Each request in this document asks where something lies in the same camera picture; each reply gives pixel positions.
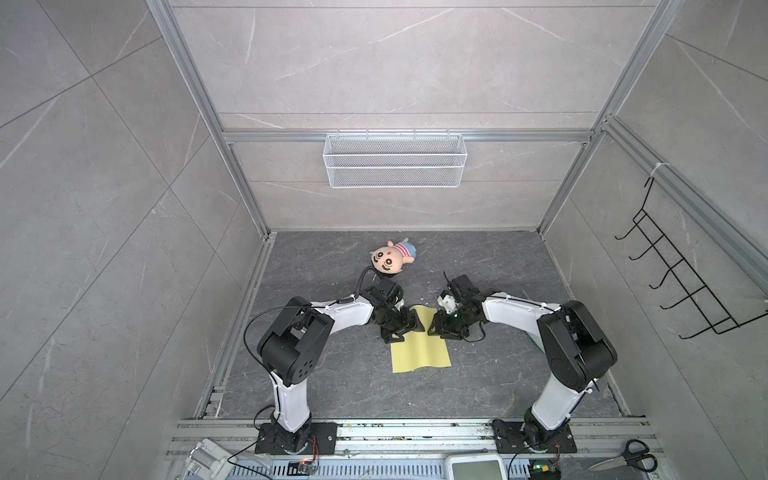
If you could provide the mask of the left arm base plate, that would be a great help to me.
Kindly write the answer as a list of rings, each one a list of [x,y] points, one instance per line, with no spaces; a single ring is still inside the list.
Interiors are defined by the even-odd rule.
[[[333,455],[338,425],[333,422],[309,420],[296,432],[285,430],[278,423],[263,428],[255,445],[257,454]]]

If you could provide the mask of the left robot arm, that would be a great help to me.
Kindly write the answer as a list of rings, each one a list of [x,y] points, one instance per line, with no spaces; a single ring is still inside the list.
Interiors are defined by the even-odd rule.
[[[329,337],[368,324],[380,328],[387,344],[404,341],[412,331],[425,330],[418,314],[404,305],[402,288],[388,278],[337,300],[310,302],[296,296],[278,310],[257,345],[256,358],[273,382],[273,417],[279,430],[296,434],[310,425],[307,379]]]

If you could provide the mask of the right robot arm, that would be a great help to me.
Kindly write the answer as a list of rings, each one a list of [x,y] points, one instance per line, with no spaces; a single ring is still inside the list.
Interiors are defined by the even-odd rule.
[[[576,300],[552,304],[482,292],[461,275],[448,282],[438,304],[442,309],[433,317],[431,336],[465,340],[471,326],[497,323],[526,332],[544,352],[550,377],[520,428],[523,445],[532,451],[554,444],[584,395],[618,361],[607,335]]]

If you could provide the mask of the yellow square paper sheet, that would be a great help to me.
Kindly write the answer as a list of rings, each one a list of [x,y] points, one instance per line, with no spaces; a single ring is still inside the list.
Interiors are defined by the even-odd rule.
[[[392,371],[411,372],[423,367],[445,368],[451,361],[444,339],[426,332],[411,331],[403,342],[390,345]]]

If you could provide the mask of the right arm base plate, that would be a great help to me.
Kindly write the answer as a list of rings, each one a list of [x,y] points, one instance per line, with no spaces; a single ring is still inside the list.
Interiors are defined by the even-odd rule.
[[[490,423],[496,449],[500,454],[513,453],[563,453],[577,452],[577,447],[566,420],[554,430],[547,430],[536,420],[504,421],[494,419]]]

